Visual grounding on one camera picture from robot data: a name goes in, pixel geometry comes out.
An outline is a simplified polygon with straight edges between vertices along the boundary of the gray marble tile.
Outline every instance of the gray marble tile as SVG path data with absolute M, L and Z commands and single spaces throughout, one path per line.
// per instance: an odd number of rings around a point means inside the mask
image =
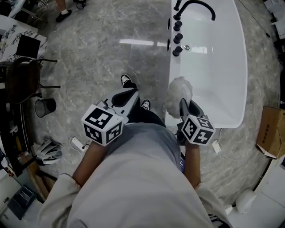
M 265 30 L 274 34 L 270 14 L 262 0 L 242 0 Z M 222 157 L 211 146 L 201 148 L 202 180 L 221 198 L 233 203 L 246 188 L 253 188 L 268 160 L 255 148 L 264 105 L 278 106 L 281 66 L 268 38 L 243 5 L 236 0 L 243 25 L 248 56 L 248 94 L 244 120 L 237 129 L 223 129 L 220 139 Z M 54 113 L 38 118 L 32 111 L 35 142 L 46 136 L 64 144 L 59 163 L 42 169 L 54 176 L 72 174 L 80 161 L 79 153 L 69 146 L 77 136 L 83 143 L 80 120 L 91 103 L 97 103 L 110 91 L 121 88 L 120 76 L 127 73 L 137 83 L 141 99 L 151 100 L 152 111 L 164 118 L 168 87 L 169 56 L 167 20 L 170 0 L 87 0 L 78 10 L 67 1 L 73 13 L 55 23 L 58 9 L 48 5 L 49 24 L 40 34 L 48 35 L 46 57 L 58 63 L 45 63 L 41 82 L 61 85 L 60 89 L 41 90 L 44 98 L 54 98 Z M 35 98 L 31 99 L 31 110 Z M 219 138 L 217 129 L 215 138 Z

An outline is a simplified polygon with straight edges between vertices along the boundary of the white sneaker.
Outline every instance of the white sneaker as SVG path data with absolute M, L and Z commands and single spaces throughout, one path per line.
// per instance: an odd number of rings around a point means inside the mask
M 151 102 L 149 99 L 144 99 L 141 104 L 141 108 L 149 111 L 151 109 Z
M 124 86 L 124 84 L 125 84 L 127 81 L 132 82 L 132 80 L 130 79 L 130 77 L 129 77 L 127 74 L 122 74 L 122 75 L 121 75 L 121 83 L 122 83 L 122 85 Z

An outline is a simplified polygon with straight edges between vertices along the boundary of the sleeve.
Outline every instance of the sleeve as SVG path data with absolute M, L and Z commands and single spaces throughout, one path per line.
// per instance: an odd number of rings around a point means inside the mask
M 213 191 L 205 183 L 198 184 L 195 191 L 202 201 L 214 227 L 232 228 L 222 203 Z
M 81 187 L 68 174 L 61 174 L 37 218 L 39 228 L 65 228 L 72 203 Z

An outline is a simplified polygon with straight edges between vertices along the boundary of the black trash can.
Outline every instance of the black trash can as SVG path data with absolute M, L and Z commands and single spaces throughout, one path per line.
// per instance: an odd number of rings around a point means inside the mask
M 35 112 L 38 117 L 42 118 L 47 114 L 54 112 L 56 107 L 57 104 L 52 98 L 37 100 L 35 103 Z

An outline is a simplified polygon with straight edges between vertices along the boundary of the person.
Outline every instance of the person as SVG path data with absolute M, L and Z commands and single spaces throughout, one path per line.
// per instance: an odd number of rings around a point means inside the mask
M 61 10 L 59 16 L 55 19 L 55 21 L 57 23 L 62 22 L 65 18 L 67 18 L 71 13 L 71 9 L 67 10 L 66 9 L 66 3 L 65 0 L 55 0 L 59 9 Z M 86 0 L 73 0 L 73 2 L 77 3 L 77 4 L 82 4 L 82 8 L 83 5 L 86 3 Z
M 121 81 L 136 88 L 126 74 Z M 232 227 L 201 182 L 199 146 L 185 143 L 182 173 L 175 136 L 150 107 L 144 100 L 115 142 L 92 142 L 73 176 L 59 176 L 38 227 Z

